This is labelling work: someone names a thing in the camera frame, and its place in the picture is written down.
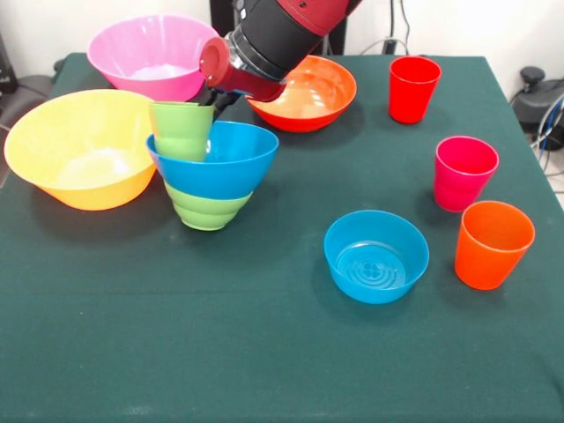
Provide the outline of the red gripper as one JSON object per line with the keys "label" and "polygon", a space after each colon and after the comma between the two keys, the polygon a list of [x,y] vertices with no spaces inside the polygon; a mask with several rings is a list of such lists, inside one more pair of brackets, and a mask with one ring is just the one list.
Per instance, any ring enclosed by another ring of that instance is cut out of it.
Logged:
{"label": "red gripper", "polygon": [[254,100],[271,102],[286,88],[284,82],[253,72],[241,59],[232,43],[225,38],[214,37],[205,43],[199,59],[199,68],[209,88],[203,86],[200,89],[197,104],[213,104],[213,121],[217,121],[223,112],[236,102],[237,93]]}

